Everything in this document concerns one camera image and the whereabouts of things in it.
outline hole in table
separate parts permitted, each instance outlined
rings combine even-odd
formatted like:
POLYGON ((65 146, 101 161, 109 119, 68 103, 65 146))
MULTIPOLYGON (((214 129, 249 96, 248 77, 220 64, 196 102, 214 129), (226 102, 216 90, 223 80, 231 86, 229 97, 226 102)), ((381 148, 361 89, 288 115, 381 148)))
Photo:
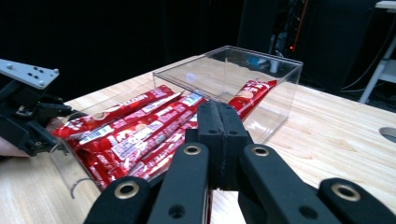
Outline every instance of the hole in table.
POLYGON ((379 133, 390 142, 396 143, 396 128, 384 127, 379 129, 379 133))

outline light wood surface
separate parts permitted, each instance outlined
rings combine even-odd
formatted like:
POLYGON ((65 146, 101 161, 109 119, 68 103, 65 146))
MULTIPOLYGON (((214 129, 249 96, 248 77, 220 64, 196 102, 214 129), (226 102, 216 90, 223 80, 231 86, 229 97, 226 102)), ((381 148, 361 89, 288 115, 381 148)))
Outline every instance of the light wood surface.
MULTIPOLYGON (((151 73, 68 104, 94 111, 98 103, 148 87, 151 73)), ((317 187, 330 177, 354 181, 396 213, 396 144, 379 133, 382 127, 396 128, 396 114, 297 86, 289 118, 265 144, 304 182, 317 187)), ((66 170, 79 178, 84 172, 77 164, 62 167, 60 172, 48 153, 0 161, 0 223, 82 223, 99 191, 82 181, 72 199, 61 174, 66 170)), ((212 223, 244 223, 236 197, 236 192, 215 192, 212 223)))

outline wire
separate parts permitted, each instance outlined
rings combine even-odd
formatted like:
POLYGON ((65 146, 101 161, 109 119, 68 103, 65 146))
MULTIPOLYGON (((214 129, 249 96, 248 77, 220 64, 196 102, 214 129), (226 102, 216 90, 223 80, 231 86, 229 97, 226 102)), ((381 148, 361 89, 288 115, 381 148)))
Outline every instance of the wire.
POLYGON ((388 101, 386 101, 385 104, 387 104, 387 106, 389 106, 392 109, 396 109, 396 102, 388 102, 388 101))
POLYGON ((279 50, 275 50, 275 53, 277 54, 276 56, 284 58, 283 54, 281 52, 279 52, 279 50))
POLYGON ((358 79, 356 79, 354 82, 352 82, 351 84, 349 84, 349 85, 347 85, 347 86, 341 88, 342 91, 345 90, 345 89, 347 89, 347 88, 349 88, 349 87, 351 87, 351 86, 353 86, 353 85, 355 85, 356 83, 358 83, 362 78, 364 78, 364 77, 367 75, 368 71, 373 67, 374 63, 376 62, 376 60, 377 60, 378 57, 380 56, 380 54, 381 54, 383 48, 386 46, 386 43, 388 43, 388 41, 389 41, 389 39, 390 39, 390 37, 391 37, 391 34, 392 34, 393 26, 395 25, 395 22, 396 22, 396 17, 393 19, 392 25, 390 26, 389 32, 388 32, 388 34, 387 34, 387 38, 385 39, 385 41, 384 41, 384 43, 382 44, 380 50, 379 50, 378 53, 375 55, 375 58, 374 58, 373 61, 370 63, 370 65, 367 67, 367 69, 366 69, 366 70, 363 72, 363 74, 362 74, 358 79))
POLYGON ((81 178, 80 180, 76 181, 76 183, 73 184, 72 188, 70 189, 70 195, 72 196, 72 199, 75 199, 76 197, 74 196, 74 190, 76 189, 76 186, 81 183, 84 180, 91 180, 94 182, 94 180, 92 178, 81 178))
MULTIPOLYGON (((382 86, 382 85, 384 85, 385 83, 386 83, 385 81, 384 81, 384 82, 382 82, 382 83, 379 83, 379 84, 375 85, 375 86, 374 86, 374 88, 375 88, 375 87, 382 86)), ((365 91, 365 90, 366 90, 366 88, 359 89, 359 90, 340 91, 340 92, 354 92, 354 91, 365 91)))

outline candy wrapper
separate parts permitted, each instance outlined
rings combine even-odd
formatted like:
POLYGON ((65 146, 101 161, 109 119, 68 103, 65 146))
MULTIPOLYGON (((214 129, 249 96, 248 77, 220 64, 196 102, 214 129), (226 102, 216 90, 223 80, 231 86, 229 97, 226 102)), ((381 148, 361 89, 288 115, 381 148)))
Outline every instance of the candy wrapper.
POLYGON ((261 82, 250 80, 228 103, 236 109, 241 120, 245 120, 264 96, 276 85, 276 80, 261 82))
POLYGON ((175 100, 177 100, 181 95, 180 93, 173 94, 171 96, 168 96, 166 98, 163 98, 161 100, 158 100, 156 102, 150 103, 143 108, 135 111, 134 113, 127 115, 126 117, 122 119, 117 119, 106 126, 91 132, 89 135, 84 137, 78 142, 77 147, 83 147, 86 144, 89 144, 90 142, 94 140, 98 140, 100 138, 109 136, 111 134, 116 135, 117 133, 120 133, 130 127, 133 127, 131 131, 126 131, 128 132, 129 135, 132 133, 135 133, 134 130, 138 130, 135 126, 138 125, 138 121, 144 117, 146 117, 149 114, 156 113, 158 111, 161 111, 164 109, 166 106, 169 104, 173 103, 175 100))
POLYGON ((158 111, 157 113, 150 114, 140 120, 136 120, 134 123, 128 125, 129 127, 127 128, 120 129, 106 137, 91 141, 81 148, 90 152, 99 152, 115 147, 117 144, 128 139, 129 137, 140 140, 147 134, 152 133, 153 129, 155 130, 162 127, 164 122, 168 122, 170 119, 175 119, 180 113, 182 113, 181 111, 185 107, 181 102, 185 101, 186 99, 190 98, 184 97, 179 101, 168 105, 166 108, 158 111))
POLYGON ((198 127, 196 114, 134 166, 129 175, 150 179, 168 168, 176 149, 184 144, 186 129, 198 127))
POLYGON ((171 89, 162 85, 128 101, 122 102, 119 105, 114 105, 100 113, 70 120, 63 127, 56 129, 53 134, 64 139, 81 138, 93 129, 107 124, 113 119, 121 118, 151 102, 160 100, 172 94, 174 94, 174 92, 171 89))
POLYGON ((115 146, 94 153, 87 149, 78 149, 76 152, 91 173, 92 169, 97 168, 95 175, 101 177, 98 185, 103 189, 112 180, 127 175, 141 158, 189 121, 196 113, 198 105, 204 101, 202 96, 192 93, 170 104, 163 110, 166 112, 147 127, 115 146))

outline clear plastic container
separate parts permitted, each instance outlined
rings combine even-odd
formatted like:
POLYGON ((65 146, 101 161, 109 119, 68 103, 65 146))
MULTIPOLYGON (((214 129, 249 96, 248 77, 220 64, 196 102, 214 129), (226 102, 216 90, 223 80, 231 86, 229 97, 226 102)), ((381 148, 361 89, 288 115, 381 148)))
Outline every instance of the clear plastic container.
POLYGON ((223 103, 249 80, 276 79, 277 85, 244 122, 248 131, 260 130, 254 132, 254 142, 264 143, 287 119, 302 68, 300 62, 226 46, 153 75, 155 86, 172 83, 223 103))
MULTIPOLYGON (((228 103, 247 81, 276 79, 277 85, 244 121, 253 141, 263 144, 287 119, 303 66, 300 62, 228 46, 176 64, 154 71, 153 80, 80 110, 80 113, 93 115, 102 112, 162 84, 174 92, 187 94, 195 91, 207 99, 228 103)), ((53 125, 62 125, 68 119, 53 125)), ((85 181, 92 180, 92 175, 66 142, 61 141, 52 150, 51 157, 72 196, 81 182, 85 185, 91 182, 95 186, 93 181, 85 181)))

